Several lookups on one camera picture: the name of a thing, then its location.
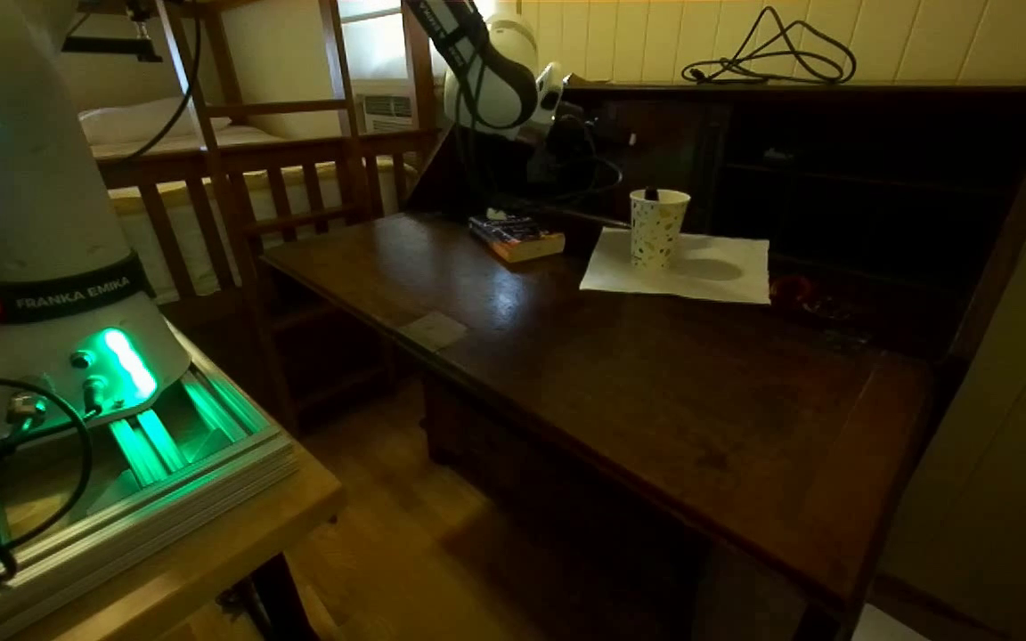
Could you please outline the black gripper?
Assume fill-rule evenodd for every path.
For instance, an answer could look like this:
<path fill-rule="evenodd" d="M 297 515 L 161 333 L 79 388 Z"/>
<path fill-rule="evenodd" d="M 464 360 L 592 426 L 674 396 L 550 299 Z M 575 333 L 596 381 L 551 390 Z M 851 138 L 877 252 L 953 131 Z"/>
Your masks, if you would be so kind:
<path fill-rule="evenodd" d="M 533 195 L 592 193 L 601 181 L 601 155 L 583 118 L 559 118 L 550 134 L 532 144 L 522 184 Z"/>

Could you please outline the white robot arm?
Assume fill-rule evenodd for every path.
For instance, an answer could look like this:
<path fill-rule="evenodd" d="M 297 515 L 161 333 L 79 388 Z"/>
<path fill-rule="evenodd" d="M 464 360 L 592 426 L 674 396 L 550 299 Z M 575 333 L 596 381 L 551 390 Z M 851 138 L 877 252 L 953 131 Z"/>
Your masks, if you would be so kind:
<path fill-rule="evenodd" d="M 187 370 L 57 73 L 73 8 L 0 0 L 0 438 L 18 390 L 122 416 Z"/>

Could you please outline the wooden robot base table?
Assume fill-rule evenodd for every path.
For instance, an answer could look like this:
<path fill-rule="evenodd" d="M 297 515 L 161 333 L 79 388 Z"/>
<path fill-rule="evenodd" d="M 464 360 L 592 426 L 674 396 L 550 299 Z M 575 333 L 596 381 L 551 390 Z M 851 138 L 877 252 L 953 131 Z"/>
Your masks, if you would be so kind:
<path fill-rule="evenodd" d="M 182 332 L 174 339 L 187 352 L 187 364 L 214 364 Z M 306 641 L 313 626 L 292 585 L 285 548 L 336 514 L 339 482 L 292 438 L 285 464 L 290 472 L 280 482 L 37 624 L 92 636 L 144 632 L 182 620 L 192 604 L 237 590 L 268 636 Z"/>

